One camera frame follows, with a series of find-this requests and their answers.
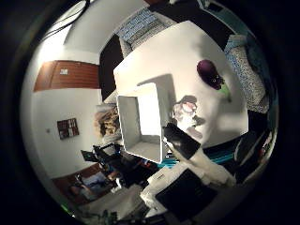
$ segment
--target table top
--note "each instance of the table top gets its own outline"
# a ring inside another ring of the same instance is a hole
[[[200,60],[214,62],[228,85],[232,102],[202,81]],[[242,86],[224,52],[200,27],[180,22],[152,36],[131,52],[113,71],[118,94],[143,83],[156,83],[170,95],[172,106],[185,98],[197,99],[202,120],[202,147],[228,142],[248,132],[248,111]]]

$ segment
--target black border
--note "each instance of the black border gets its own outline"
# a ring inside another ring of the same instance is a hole
[[[19,125],[23,74],[47,28],[72,0],[1,1],[1,219],[10,224],[74,224],[37,180],[23,149]],[[220,224],[288,224],[298,220],[299,44],[296,1],[219,0],[238,15],[261,42],[279,93],[277,145],[263,179]],[[40,19],[27,49],[16,58],[28,27]]]

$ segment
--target cable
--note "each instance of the cable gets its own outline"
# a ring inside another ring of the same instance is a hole
[[[65,29],[66,27],[68,27],[68,26],[74,24],[79,18],[81,18],[81,16],[82,16],[82,15],[84,14],[84,12],[89,8],[89,6],[90,6],[90,0],[85,0],[85,5],[84,5],[84,7],[79,11],[79,12],[81,12],[81,13],[79,14],[79,16],[78,16],[77,18],[75,18],[73,21],[68,22],[67,24],[65,24],[65,25],[63,25],[63,26],[61,26],[61,27],[59,27],[59,28],[57,28],[57,29],[55,29],[55,30],[52,30],[52,31],[46,33],[45,37],[44,37],[40,42],[43,42],[43,41],[46,40],[47,38],[49,38],[49,37],[51,37],[51,36],[57,34],[58,32],[60,32],[60,31],[62,31],[63,29]]]
[[[63,20],[61,20],[61,21],[59,21],[59,22],[55,22],[52,26],[57,25],[58,23],[60,23],[60,22],[62,22],[62,21],[65,21],[66,19],[68,19],[68,18],[70,18],[70,17],[72,17],[72,16],[75,16],[76,14],[80,13],[81,11],[83,11],[83,8],[80,9],[79,11],[75,12],[74,14],[72,14],[72,15],[66,17],[65,19],[63,19]]]

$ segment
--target computer monitor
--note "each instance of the computer monitor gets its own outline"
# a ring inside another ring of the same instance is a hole
[[[96,158],[95,154],[92,152],[82,151],[82,156],[85,161],[91,161],[91,162],[99,162],[99,160]]]

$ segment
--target patterned cushion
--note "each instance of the patterned cushion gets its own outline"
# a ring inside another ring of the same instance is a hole
[[[258,105],[265,95],[265,89],[262,79],[248,63],[245,44],[244,36],[230,36],[224,52],[242,84],[247,105]]]
[[[136,39],[160,23],[158,18],[149,9],[144,8],[122,24],[121,28],[115,34],[129,44],[132,44]]]
[[[158,34],[160,31],[166,29],[166,26],[164,26],[163,24],[157,25],[155,27],[153,27],[152,29],[150,29],[149,31],[147,31],[146,33],[144,33],[142,36],[140,36],[139,38],[137,38],[132,44],[132,50],[136,49],[137,47],[139,47],[142,43],[144,43],[147,39],[149,39],[150,37],[152,37],[155,34]]]

